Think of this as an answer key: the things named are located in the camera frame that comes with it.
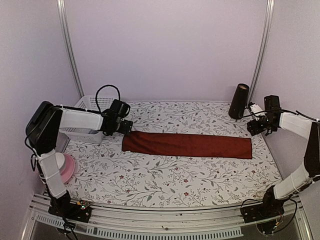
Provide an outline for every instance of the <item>black cup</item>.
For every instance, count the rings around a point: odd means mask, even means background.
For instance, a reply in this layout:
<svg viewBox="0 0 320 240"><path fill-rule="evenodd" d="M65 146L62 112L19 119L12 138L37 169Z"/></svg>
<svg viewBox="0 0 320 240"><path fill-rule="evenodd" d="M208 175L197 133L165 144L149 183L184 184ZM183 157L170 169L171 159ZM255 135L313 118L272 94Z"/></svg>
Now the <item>black cup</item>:
<svg viewBox="0 0 320 240"><path fill-rule="evenodd" d="M244 83L240 83L236 87L229 109L229 116L231 118L241 119L243 117L248 99L249 89L249 86Z"/></svg>

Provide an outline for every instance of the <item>red towel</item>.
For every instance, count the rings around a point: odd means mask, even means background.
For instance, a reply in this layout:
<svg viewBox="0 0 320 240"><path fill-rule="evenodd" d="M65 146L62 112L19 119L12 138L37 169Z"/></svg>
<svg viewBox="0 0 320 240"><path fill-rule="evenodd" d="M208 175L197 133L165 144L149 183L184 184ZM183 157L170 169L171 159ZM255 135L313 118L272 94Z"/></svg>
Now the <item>red towel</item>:
<svg viewBox="0 0 320 240"><path fill-rule="evenodd" d="M132 131L124 136L122 151L133 153L252 159L251 138Z"/></svg>

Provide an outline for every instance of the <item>metal frame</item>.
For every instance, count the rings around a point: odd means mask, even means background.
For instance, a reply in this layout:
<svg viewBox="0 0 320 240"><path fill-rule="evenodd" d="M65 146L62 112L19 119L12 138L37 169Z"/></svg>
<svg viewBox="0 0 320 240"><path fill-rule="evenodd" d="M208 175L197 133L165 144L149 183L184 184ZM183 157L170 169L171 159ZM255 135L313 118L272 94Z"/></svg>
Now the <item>metal frame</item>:
<svg viewBox="0 0 320 240"><path fill-rule="evenodd" d="M66 51L68 53L69 61L70 61L70 66L74 78L74 83L76 90L78 92L79 98L82 98L85 93L84 89L82 87L80 77L79 77L79 72L77 69L77 64L76 64L76 59L74 55L74 51L72 48L72 43L71 43L71 38L70 38L70 32L69 32L69 27L68 27L68 21L67 21L67 13L66 13L66 8L65 8L65 0L57 0L57 5L58 5L58 12L59 12L59 18L60 18L60 23L61 23L61 28L62 28L62 34L64 38L64 43L66 47Z"/></svg>
<svg viewBox="0 0 320 240"><path fill-rule="evenodd" d="M301 201L294 197L298 202L296 213L296 224L299 228L301 239L312 240L311 231L303 210ZM35 221L42 222L53 227L63 228L62 219L48 214L50 199L47 196L35 194L28 209L28 222L24 228L22 240L30 240ZM108 239L154 239L154 240L190 240L190 239L216 239L208 238L209 235L228 232L236 232L242 235L241 227L255 225L257 223L268 222L265 219L257 222L244 223L244 219L239 215L241 205L220 206L211 209L201 207L193 210L154 210L154 209L123 209L122 206L109 204L93 204L92 216L89 223L77 222L74 231L79 234L90 235L93 237L108 237ZM291 215L295 211L295 204L287 201L284 204L285 216ZM225 239L236 237L228 235Z"/></svg>
<svg viewBox="0 0 320 240"><path fill-rule="evenodd" d="M274 12L274 4L275 4L274 0L267 0L263 34L262 34L259 54L258 54L256 64L255 64L252 82L250 85L247 104L249 104L252 101L254 94L255 94L255 91L256 91L257 84L258 84L260 71L261 71L261 67L263 64L263 60L264 60L264 56L265 56L265 52L266 52L266 48L267 48L267 42L268 42L268 38L269 38L269 32L270 32L271 23L272 23L272 16L273 16L273 12Z"/></svg>
<svg viewBox="0 0 320 240"><path fill-rule="evenodd" d="M255 64L253 78L252 78L251 85L250 85L247 103L250 103L252 101L254 93L256 91L256 87L257 87L264 55L266 52L267 42L268 42L268 38L269 38L269 32L270 32L270 28L271 28L273 11L274 11L274 4L275 4L275 0L267 0L264 26L263 26L263 34L262 34L262 39L261 39L261 44L260 44L260 48L259 48L257 61ZM57 0L57 6L58 6L58 12L59 12L62 33L63 33L63 37L64 37L64 42L65 42L65 46L66 46L66 50L68 53L70 66L72 69L72 74L73 74L73 78L74 78L74 82L75 82L75 87L76 87L76 90L79 94L79 97L82 98L85 95L85 93L84 93L84 90L83 90L83 87L82 87L82 84L80 81L79 72L78 72L77 64L76 64L76 59L75 59L74 51L72 48L72 42L71 42L66 7L65 7L65 0Z"/></svg>

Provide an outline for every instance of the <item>red cloth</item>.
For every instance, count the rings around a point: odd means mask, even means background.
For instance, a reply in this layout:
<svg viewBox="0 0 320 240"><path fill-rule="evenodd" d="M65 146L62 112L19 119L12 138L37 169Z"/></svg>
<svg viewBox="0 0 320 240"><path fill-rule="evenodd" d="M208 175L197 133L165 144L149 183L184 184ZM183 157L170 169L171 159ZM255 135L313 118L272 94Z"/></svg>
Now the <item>red cloth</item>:
<svg viewBox="0 0 320 240"><path fill-rule="evenodd" d="M252 159L251 138L132 131L124 136L122 151L133 153Z"/></svg>

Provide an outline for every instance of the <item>pink object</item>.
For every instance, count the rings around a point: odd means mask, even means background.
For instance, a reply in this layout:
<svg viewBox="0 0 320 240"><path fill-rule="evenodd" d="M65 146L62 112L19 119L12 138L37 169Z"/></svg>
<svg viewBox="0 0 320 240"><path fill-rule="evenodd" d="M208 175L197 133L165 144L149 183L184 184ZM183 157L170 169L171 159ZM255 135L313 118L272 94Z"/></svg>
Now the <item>pink object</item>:
<svg viewBox="0 0 320 240"><path fill-rule="evenodd" d="M65 167L60 174L61 174L62 181L65 184L66 182L69 181L69 179L74 174L76 164L75 164L75 160L73 159L72 156L70 156L69 154L66 154L66 153L63 153L63 155L65 158Z"/></svg>

